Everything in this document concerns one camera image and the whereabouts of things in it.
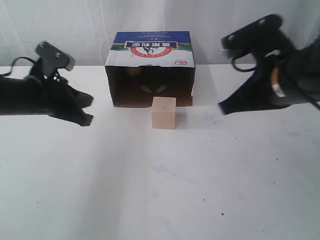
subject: white backdrop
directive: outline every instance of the white backdrop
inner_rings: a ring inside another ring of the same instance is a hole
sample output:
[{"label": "white backdrop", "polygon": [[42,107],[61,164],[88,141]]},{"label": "white backdrop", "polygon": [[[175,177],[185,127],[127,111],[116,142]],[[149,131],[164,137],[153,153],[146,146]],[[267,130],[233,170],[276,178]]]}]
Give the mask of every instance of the white backdrop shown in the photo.
[{"label": "white backdrop", "polygon": [[0,66],[19,56],[35,59],[41,40],[77,65],[103,65],[117,31],[170,30],[190,31],[197,64],[227,63],[220,38],[276,13],[303,47],[319,29],[319,9],[319,0],[0,0]]}]

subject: white curtain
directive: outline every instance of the white curtain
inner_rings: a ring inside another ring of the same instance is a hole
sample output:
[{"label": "white curtain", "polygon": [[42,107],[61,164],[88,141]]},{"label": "white curtain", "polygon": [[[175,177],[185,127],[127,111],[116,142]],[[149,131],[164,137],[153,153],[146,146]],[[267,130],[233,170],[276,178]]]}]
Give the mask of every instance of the white curtain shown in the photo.
[{"label": "white curtain", "polygon": [[0,0],[0,66],[37,58],[42,40],[77,65],[103,65],[117,31],[173,30],[190,31],[197,64],[227,63],[220,38],[276,13],[303,47],[318,34],[319,9],[320,0]]}]

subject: open box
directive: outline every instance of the open box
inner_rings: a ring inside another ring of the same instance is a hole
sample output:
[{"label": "open box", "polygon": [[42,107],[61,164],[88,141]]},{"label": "open box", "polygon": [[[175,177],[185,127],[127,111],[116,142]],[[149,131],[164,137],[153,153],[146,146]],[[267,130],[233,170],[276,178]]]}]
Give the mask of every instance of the open box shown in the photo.
[{"label": "open box", "polygon": [[118,32],[105,64],[115,107],[149,107],[153,97],[191,106],[195,70],[188,31]]}]

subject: wooden cube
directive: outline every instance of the wooden cube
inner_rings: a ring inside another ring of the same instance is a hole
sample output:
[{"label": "wooden cube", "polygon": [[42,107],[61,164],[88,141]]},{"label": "wooden cube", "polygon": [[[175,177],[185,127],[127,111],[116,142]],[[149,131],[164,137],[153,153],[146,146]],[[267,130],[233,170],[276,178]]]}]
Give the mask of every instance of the wooden cube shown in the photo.
[{"label": "wooden cube", "polygon": [[176,98],[155,96],[151,108],[153,129],[175,129]]}]

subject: white table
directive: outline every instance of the white table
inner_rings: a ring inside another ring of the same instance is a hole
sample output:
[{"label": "white table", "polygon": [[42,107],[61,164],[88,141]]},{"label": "white table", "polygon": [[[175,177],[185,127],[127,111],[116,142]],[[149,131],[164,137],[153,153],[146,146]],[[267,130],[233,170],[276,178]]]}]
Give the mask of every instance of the white table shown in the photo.
[{"label": "white table", "polygon": [[310,104],[222,116],[249,74],[202,65],[177,129],[151,129],[149,108],[112,106],[103,66],[61,74],[95,97],[93,122],[0,116],[1,240],[319,239]]}]

